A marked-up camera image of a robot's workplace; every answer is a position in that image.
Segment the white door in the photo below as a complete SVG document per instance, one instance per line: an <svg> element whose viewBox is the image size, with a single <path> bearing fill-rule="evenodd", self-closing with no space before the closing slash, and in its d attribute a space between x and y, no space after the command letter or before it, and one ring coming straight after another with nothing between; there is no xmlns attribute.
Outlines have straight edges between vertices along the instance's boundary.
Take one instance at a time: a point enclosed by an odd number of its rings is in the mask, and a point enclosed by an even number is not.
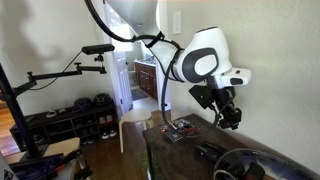
<svg viewBox="0 0 320 180"><path fill-rule="evenodd" d="M105 13L106 13L106 23L107 26L115 33L119 32L121 29L121 19L119 15L108 5L108 3L104 4ZM115 63L110 63L110 68L115 68L115 73L117 77L113 77L115 81L118 81L114 84L116 88L115 97L119 98L118 102L120 103L118 107L120 107L121 111L119 112L120 116L129 111L132 105L132 96L130 90L129 76L128 76L128 68L126 64L126 53L123 50L123 43L111 39L112 45L114 45L115 50L113 51L113 61Z"/></svg>

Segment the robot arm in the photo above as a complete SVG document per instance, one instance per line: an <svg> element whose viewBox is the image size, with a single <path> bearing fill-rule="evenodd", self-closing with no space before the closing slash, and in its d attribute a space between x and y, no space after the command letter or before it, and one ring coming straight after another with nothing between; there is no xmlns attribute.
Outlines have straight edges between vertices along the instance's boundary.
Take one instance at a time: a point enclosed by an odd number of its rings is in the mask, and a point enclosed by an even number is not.
<svg viewBox="0 0 320 180"><path fill-rule="evenodd" d="M162 38L156 24L157 0L106 1L137 35L148 34L154 37L158 35L157 40L156 38L142 38L141 40L146 46L149 46L150 51L159 60L164 70L171 68L168 75L170 78L189 83L206 80L207 86L195 86L190 93L203 108L210 107L215 110L212 103L216 103L223 115L223 119L219 122L220 127L237 128L241 121L241 110L235 108L232 102L235 96L233 86L247 84L251 71L232 67L227 42L221 29L212 27L198 31L189 46L183 50ZM85 0L85 2L98 25L108 33L101 19L99 21L91 0ZM118 38L117 40L134 42L134 38L131 40Z"/></svg>

